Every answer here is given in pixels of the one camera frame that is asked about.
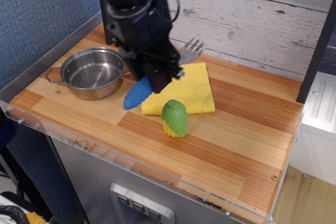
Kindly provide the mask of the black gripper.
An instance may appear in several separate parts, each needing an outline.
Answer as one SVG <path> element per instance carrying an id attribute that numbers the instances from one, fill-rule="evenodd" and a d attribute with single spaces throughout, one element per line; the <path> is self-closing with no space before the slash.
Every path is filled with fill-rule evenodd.
<path id="1" fill-rule="evenodd" d="M 120 52 L 137 81 L 147 76 L 154 93 L 184 71 L 180 55 L 169 41 L 175 21 L 167 0 L 113 0 L 109 29 L 120 42 Z"/>

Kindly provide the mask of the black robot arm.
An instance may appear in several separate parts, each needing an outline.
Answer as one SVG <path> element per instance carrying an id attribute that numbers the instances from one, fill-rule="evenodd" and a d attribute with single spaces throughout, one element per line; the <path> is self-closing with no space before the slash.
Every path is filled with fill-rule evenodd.
<path id="1" fill-rule="evenodd" d="M 137 80 L 147 77 L 160 93 L 182 77 L 180 55 L 169 40 L 177 18 L 170 16 L 167 0 L 107 0 L 106 11 L 111 18 L 106 28 Z"/>

